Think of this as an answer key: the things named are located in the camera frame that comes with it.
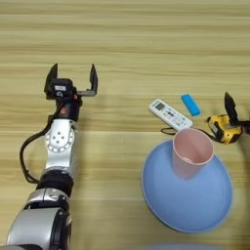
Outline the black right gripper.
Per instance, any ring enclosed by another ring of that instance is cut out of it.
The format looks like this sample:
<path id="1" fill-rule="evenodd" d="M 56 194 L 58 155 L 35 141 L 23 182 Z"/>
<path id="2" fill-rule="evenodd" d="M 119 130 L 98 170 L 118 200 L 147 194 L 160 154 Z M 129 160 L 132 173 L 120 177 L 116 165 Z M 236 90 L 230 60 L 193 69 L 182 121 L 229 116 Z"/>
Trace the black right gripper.
<path id="1" fill-rule="evenodd" d="M 237 112 L 235 108 L 235 102 L 232 98 L 232 96 L 225 92 L 225 109 L 227 111 L 227 114 L 229 116 L 229 124 L 231 126 L 242 126 L 243 123 L 238 120 Z M 245 121 L 245 132 L 250 135 L 250 120 Z"/>

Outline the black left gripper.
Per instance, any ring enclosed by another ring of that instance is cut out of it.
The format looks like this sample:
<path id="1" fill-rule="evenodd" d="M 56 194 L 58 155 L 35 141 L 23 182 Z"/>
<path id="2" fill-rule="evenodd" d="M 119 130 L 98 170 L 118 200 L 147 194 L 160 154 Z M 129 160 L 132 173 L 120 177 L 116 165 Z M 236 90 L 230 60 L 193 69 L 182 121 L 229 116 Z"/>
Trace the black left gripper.
<path id="1" fill-rule="evenodd" d="M 55 63 L 46 78 L 44 93 L 47 99 L 54 99 L 56 97 L 56 83 L 58 80 L 58 65 Z M 78 91 L 79 97 L 94 97 L 98 92 L 98 74 L 95 65 L 92 64 L 90 71 L 91 88 L 85 91 Z M 56 99 L 56 112 L 53 115 L 56 119 L 69 119 L 77 121 L 79 118 L 79 109 L 82 101 L 78 96 L 72 98 L 57 98 Z"/>

